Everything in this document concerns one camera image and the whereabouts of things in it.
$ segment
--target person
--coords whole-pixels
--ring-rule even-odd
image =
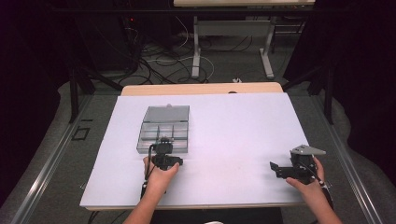
[[[148,185],[146,192],[140,202],[125,219],[124,224],[149,224],[154,213],[155,207],[165,193],[169,183],[177,174],[179,164],[176,163],[167,171],[161,170],[154,166],[152,162],[150,165],[149,158],[143,159],[145,169],[149,167],[150,176],[148,178]],[[324,169],[320,161],[314,157],[315,164],[317,165],[318,177],[324,181]],[[319,182],[315,179],[312,183],[305,185],[297,179],[288,177],[286,182],[299,190],[303,196],[304,201],[309,209],[318,219],[320,224],[338,224],[342,223],[340,218],[334,213],[329,205],[326,196],[324,195]]]

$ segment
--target white desk frame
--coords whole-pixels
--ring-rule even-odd
[[[175,7],[274,7],[313,5],[315,0],[175,0]],[[262,64],[268,79],[274,79],[268,51],[276,26],[276,17],[270,21],[198,21],[194,17],[194,56],[192,62],[192,77],[199,76],[201,49],[199,48],[200,35],[252,35],[265,36],[264,48],[260,49]]]
[[[279,84],[185,84],[124,89],[80,206],[97,211],[131,209],[137,205],[144,180],[142,160],[147,156],[136,150],[140,124],[148,105],[168,103],[191,107],[189,152],[176,154],[184,164],[157,209],[304,204],[298,190],[276,178],[269,165],[273,161],[290,166],[289,150],[307,145],[289,96]],[[238,93],[223,94],[229,91]]]

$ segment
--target white tabletop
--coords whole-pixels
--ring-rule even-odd
[[[291,166],[290,150],[308,145],[286,93],[120,96],[80,206],[133,208],[144,181],[136,150],[150,105],[189,105],[189,149],[158,208],[282,206],[302,203],[269,162]]]
[[[315,0],[175,0],[175,7],[260,7],[314,5]]]

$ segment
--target wooden desk top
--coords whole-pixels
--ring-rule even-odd
[[[176,85],[144,85],[126,86],[121,96],[128,95],[192,95],[253,92],[283,92],[282,87],[276,82],[255,83],[209,83],[209,84],[176,84]]]
[[[314,5],[315,0],[175,0],[175,7],[261,7]]]

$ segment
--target desk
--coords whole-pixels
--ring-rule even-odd
[[[315,0],[175,0],[175,7],[274,7],[314,5]],[[264,72],[268,79],[274,79],[274,73],[268,59],[268,51],[276,26],[276,17],[269,21],[198,21],[194,17],[194,57],[192,62],[192,77],[199,76],[201,49],[199,35],[254,35],[266,36],[264,48],[260,49]]]
[[[156,92],[146,95],[145,88]],[[232,83],[126,87],[80,206],[112,210],[137,205],[147,156],[136,150],[140,126],[149,105],[167,104],[190,106],[189,149],[176,154],[184,163],[158,209],[303,203],[300,193],[269,166],[269,161],[290,166],[290,150],[307,144],[289,96],[276,83]]]

